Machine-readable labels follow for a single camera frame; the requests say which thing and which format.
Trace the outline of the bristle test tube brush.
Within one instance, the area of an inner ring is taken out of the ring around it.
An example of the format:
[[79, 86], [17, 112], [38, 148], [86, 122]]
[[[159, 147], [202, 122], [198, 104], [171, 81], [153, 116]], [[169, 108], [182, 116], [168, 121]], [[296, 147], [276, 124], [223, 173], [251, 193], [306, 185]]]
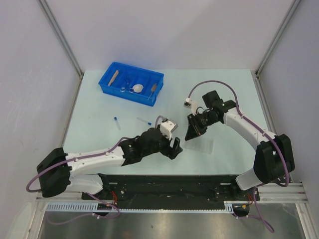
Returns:
[[157, 84], [153, 84], [153, 86], [152, 86], [152, 88], [151, 88], [151, 93], [150, 93], [150, 95], [149, 95], [149, 97], [148, 97], [148, 100], [152, 97], [152, 95], [153, 95], [153, 93], [155, 92], [156, 88], [157, 88]]

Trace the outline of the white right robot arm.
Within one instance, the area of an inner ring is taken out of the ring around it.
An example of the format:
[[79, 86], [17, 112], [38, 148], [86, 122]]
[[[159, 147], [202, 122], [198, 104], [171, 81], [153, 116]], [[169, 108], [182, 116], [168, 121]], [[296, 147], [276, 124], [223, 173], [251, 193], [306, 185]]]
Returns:
[[275, 182], [294, 171], [292, 144], [287, 135], [276, 135], [258, 127], [238, 113], [235, 101], [223, 101], [216, 91], [205, 94], [202, 99], [207, 108], [201, 113], [191, 98], [184, 102], [184, 106], [192, 111], [187, 116], [186, 141], [205, 134], [209, 126], [220, 122], [235, 130], [255, 150], [253, 167], [237, 176], [235, 184], [230, 187], [230, 195], [234, 199], [241, 200], [248, 194], [248, 189]]

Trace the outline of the blue-capped test tube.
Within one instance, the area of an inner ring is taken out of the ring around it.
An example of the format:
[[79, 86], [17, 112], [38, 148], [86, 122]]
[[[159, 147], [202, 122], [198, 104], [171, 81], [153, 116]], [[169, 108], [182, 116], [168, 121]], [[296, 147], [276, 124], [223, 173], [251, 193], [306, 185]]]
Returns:
[[118, 130], [121, 130], [121, 126], [120, 126], [120, 124], [119, 124], [119, 121], [118, 121], [118, 118], [117, 118], [117, 117], [114, 117], [114, 121], [115, 121], [115, 123], [116, 123], [116, 125], [117, 125]]
[[152, 125], [151, 122], [149, 122], [149, 121], [147, 121], [147, 120], [144, 120], [144, 119], [142, 119], [142, 118], [137, 117], [137, 120], [139, 120], [139, 121], [141, 121], [141, 122], [143, 122], [143, 123], [146, 123], [147, 125]]

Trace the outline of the metal crucible tongs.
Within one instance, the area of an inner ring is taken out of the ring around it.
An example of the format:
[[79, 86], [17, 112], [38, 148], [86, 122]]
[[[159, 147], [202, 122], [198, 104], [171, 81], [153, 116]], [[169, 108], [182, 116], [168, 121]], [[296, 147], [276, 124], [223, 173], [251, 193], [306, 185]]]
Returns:
[[135, 75], [134, 74], [127, 74], [125, 77], [125, 85], [123, 87], [120, 88], [120, 92], [129, 92], [129, 93], [133, 93], [134, 90], [131, 87], [131, 82], [134, 79]]

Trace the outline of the wooden test tube clamp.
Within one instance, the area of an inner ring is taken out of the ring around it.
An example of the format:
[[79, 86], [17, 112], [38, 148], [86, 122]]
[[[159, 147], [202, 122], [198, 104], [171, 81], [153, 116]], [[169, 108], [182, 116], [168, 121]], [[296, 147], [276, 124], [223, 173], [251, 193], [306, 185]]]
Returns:
[[119, 70], [116, 70], [115, 73], [113, 74], [113, 76], [111, 77], [109, 83], [108, 83], [108, 86], [111, 86], [112, 83], [114, 82], [114, 80], [116, 79], [116, 77], [118, 76], [119, 74]]

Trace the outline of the white porcelain evaporating dish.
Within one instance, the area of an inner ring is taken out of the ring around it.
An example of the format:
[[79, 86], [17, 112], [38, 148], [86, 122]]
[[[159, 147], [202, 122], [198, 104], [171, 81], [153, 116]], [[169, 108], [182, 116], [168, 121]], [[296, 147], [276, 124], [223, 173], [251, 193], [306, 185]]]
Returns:
[[142, 84], [135, 84], [132, 89], [133, 89], [133, 92], [135, 93], [141, 93], [142, 90], [143, 90], [143, 85]]

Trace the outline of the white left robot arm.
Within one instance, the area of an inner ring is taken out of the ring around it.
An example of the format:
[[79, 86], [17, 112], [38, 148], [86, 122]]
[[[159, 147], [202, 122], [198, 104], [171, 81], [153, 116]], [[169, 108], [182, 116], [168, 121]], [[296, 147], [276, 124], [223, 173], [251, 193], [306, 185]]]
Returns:
[[139, 163], [156, 153], [173, 160], [181, 152], [178, 137], [171, 139], [153, 127], [134, 138], [122, 137], [117, 145], [100, 151], [66, 153], [62, 147], [56, 148], [37, 166], [40, 192], [45, 198], [78, 191], [105, 199], [110, 193], [107, 178], [89, 171]]

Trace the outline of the clear plastic test tube rack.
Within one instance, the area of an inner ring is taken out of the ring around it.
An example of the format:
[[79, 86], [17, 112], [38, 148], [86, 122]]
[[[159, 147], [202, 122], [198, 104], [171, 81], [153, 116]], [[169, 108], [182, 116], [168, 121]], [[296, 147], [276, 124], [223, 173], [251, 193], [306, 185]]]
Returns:
[[183, 146], [189, 150], [211, 154], [213, 152], [214, 141], [212, 139], [196, 138], [185, 141]]

